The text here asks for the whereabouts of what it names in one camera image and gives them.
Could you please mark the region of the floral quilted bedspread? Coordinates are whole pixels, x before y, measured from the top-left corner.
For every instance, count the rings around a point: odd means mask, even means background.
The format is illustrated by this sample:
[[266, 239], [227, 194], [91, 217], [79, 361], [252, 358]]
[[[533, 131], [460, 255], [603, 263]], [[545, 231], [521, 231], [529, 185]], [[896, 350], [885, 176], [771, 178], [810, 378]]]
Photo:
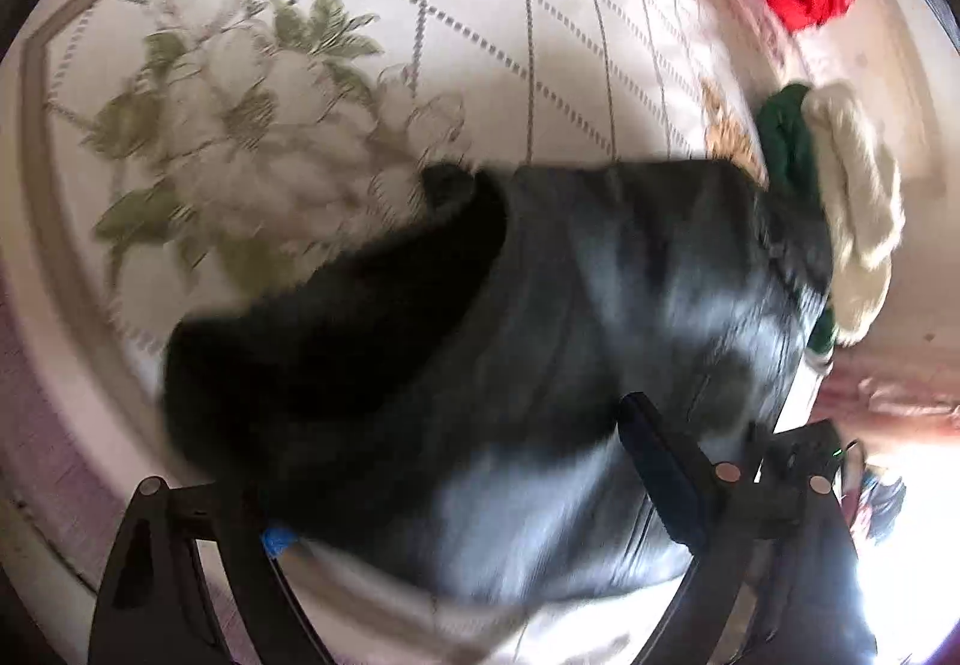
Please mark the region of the floral quilted bedspread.
[[2, 270], [53, 457], [16, 486], [86, 577], [181, 317], [409, 215], [425, 161], [724, 158], [804, 68], [761, 0], [44, 0], [2, 67]]

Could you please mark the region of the dark green garment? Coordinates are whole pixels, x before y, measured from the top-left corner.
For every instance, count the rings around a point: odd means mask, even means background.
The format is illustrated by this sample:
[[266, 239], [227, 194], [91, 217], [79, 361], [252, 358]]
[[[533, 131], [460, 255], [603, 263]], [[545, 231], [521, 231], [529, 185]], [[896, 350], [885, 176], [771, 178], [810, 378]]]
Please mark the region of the dark green garment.
[[833, 252], [822, 202], [814, 135], [802, 117], [812, 93], [791, 83], [766, 99], [755, 114], [770, 197], [770, 231], [778, 263], [800, 314], [807, 350], [828, 358], [835, 350], [832, 304]]

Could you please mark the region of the black leather jacket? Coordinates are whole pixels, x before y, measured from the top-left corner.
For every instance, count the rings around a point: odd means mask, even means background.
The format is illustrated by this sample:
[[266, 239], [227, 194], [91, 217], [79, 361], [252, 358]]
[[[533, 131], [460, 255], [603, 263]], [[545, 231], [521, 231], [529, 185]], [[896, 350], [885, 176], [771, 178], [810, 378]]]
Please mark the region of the black leather jacket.
[[268, 522], [449, 600], [680, 576], [617, 434], [773, 426], [832, 279], [822, 213], [727, 161], [421, 176], [427, 215], [167, 344], [176, 449]]

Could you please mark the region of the cream fleece garment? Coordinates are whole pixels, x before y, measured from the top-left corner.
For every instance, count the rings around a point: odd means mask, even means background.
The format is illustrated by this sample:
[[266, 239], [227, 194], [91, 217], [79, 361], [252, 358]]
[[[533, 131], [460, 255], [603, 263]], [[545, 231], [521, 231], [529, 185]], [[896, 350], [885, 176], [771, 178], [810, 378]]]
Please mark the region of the cream fleece garment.
[[836, 341], [862, 342], [884, 307], [905, 229], [900, 166], [848, 85], [811, 89], [800, 114], [812, 138], [830, 228]]

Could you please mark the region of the pink curtain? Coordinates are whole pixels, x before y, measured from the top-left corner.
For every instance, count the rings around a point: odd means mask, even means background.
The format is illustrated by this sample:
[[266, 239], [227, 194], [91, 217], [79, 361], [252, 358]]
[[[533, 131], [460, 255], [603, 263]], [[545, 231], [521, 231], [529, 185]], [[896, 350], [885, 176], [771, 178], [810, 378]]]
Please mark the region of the pink curtain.
[[958, 445], [958, 342], [840, 346], [812, 408], [873, 454], [910, 444]]

